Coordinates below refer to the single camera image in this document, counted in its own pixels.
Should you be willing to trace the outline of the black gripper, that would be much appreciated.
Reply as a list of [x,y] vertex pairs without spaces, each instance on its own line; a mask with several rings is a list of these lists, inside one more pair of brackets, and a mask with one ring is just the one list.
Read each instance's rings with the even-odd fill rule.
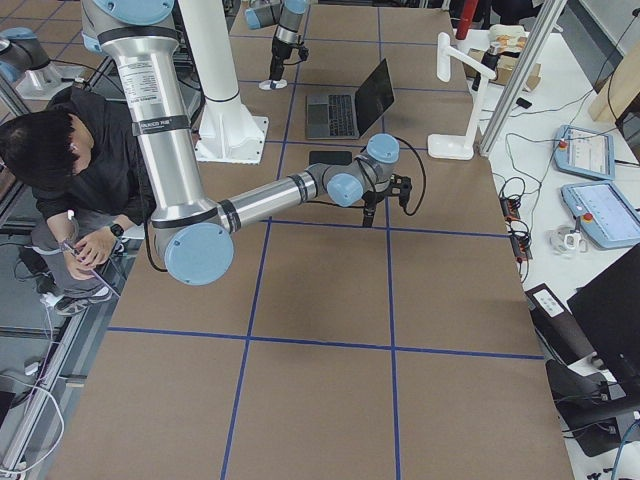
[[286,42],[273,42],[271,46],[272,58],[270,62],[270,78],[269,88],[277,89],[278,79],[273,75],[283,75],[285,70],[285,61],[291,57],[292,46]]
[[363,228],[371,228],[373,226],[377,205],[381,203],[385,198],[386,198],[385,191],[381,191],[381,192],[367,191],[363,194],[362,196],[362,200],[364,202],[363,220],[362,220]]

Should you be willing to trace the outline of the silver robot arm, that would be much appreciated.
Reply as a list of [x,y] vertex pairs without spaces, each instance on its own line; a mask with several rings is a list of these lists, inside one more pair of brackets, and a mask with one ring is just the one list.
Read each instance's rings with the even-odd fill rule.
[[179,9],[205,99],[200,125],[192,124],[174,66],[176,7],[173,1],[85,1],[82,25],[87,46],[111,57],[118,70],[156,199],[157,253],[173,278],[205,285],[228,270],[232,234],[242,227],[320,195],[348,207],[386,187],[399,145],[377,134],[347,165],[318,163],[232,198],[210,199],[200,162],[259,162],[268,121],[241,100],[222,4],[184,1]]
[[277,90],[287,86],[283,78],[286,66],[305,62],[309,50],[299,28],[309,2],[305,0],[250,1],[244,16],[251,30],[276,26],[271,42],[269,77],[259,84],[261,90]]

